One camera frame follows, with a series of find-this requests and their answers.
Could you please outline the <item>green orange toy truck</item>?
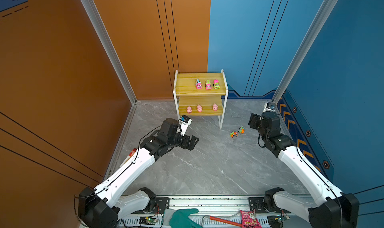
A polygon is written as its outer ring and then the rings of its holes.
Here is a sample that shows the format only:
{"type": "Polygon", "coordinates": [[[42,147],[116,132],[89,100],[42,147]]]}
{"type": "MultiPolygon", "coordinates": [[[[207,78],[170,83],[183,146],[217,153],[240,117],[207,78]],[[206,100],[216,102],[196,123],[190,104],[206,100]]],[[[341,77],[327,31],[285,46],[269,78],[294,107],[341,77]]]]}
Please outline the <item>green orange toy truck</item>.
{"type": "Polygon", "coordinates": [[[232,138],[235,138],[235,137],[237,137],[238,136],[238,132],[236,132],[236,131],[233,131],[231,134],[230,134],[230,136],[232,137],[232,138]]]}

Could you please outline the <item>green truck pink tank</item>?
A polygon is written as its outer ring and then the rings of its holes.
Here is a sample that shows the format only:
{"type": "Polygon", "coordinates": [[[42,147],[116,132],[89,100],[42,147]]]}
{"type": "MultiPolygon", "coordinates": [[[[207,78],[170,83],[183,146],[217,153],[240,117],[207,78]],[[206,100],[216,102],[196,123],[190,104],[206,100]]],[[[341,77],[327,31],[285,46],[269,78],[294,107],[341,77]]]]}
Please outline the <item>green truck pink tank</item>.
{"type": "Polygon", "coordinates": [[[214,80],[213,85],[214,85],[214,89],[220,89],[220,83],[217,79],[214,80]]]}

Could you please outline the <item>pink green toy car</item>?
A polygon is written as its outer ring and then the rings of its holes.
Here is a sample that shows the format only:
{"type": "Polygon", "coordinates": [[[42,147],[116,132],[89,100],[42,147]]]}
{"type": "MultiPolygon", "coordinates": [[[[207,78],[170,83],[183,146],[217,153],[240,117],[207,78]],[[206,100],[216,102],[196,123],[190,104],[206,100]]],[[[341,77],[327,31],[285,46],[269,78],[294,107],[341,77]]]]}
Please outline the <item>pink green toy car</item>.
{"type": "Polygon", "coordinates": [[[206,90],[211,90],[212,89],[212,84],[210,82],[210,80],[206,80],[206,86],[205,86],[206,90]]]}

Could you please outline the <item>pink grey toy truck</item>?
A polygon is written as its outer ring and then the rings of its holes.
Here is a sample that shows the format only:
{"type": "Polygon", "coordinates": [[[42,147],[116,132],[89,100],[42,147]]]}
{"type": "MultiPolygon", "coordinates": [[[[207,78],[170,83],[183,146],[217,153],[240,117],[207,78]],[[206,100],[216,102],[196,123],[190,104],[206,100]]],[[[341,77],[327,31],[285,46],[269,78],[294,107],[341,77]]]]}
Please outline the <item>pink grey toy truck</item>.
{"type": "Polygon", "coordinates": [[[197,89],[202,89],[202,83],[199,79],[196,80],[196,88],[197,89]]]}

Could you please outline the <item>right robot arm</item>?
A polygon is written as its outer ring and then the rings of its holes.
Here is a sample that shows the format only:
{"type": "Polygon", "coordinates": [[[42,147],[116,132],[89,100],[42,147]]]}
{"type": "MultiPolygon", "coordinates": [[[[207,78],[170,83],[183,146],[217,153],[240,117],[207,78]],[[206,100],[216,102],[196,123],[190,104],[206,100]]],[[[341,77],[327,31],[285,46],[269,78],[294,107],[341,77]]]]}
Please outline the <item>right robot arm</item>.
{"type": "Polygon", "coordinates": [[[280,119],[274,111],[251,114],[249,126],[276,158],[281,160],[309,191],[312,202],[277,187],[265,192],[264,208],[269,213],[289,211],[313,228],[355,228],[360,202],[345,194],[309,162],[294,141],[281,133],[280,119]]]}

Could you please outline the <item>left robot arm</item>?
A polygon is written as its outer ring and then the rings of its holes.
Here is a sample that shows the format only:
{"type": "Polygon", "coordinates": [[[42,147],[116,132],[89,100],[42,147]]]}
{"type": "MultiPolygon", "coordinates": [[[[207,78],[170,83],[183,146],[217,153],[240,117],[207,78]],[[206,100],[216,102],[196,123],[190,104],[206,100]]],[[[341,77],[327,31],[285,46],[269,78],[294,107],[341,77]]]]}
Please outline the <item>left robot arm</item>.
{"type": "Polygon", "coordinates": [[[75,197],[77,218],[88,228],[115,228],[127,215],[137,211],[150,213],[156,208],[156,194],[144,187],[124,196],[126,189],[148,167],[173,148],[193,150],[199,142],[196,136],[186,135],[190,117],[179,120],[167,118],[142,139],[119,169],[95,188],[84,188],[75,197]]]}

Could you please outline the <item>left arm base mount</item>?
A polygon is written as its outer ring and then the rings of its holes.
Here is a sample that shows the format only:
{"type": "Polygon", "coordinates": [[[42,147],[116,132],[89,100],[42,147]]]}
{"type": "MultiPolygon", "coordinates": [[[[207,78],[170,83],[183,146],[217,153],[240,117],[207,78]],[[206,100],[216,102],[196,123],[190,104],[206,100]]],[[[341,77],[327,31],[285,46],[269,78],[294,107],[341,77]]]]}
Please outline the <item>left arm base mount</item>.
{"type": "Polygon", "coordinates": [[[163,214],[164,210],[168,208],[169,205],[169,197],[156,197],[155,199],[150,199],[144,210],[135,211],[133,214],[155,214],[157,212],[163,214]]]}

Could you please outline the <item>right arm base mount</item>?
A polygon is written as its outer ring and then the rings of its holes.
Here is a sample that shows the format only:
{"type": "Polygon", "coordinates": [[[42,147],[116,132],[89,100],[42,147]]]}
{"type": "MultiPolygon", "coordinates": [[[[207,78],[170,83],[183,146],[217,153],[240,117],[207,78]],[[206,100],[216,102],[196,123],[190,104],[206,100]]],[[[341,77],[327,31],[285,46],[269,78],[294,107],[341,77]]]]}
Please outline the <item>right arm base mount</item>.
{"type": "Polygon", "coordinates": [[[272,198],[249,197],[248,202],[250,210],[255,213],[280,214],[283,212],[285,214],[290,214],[289,211],[278,208],[272,198]]]}

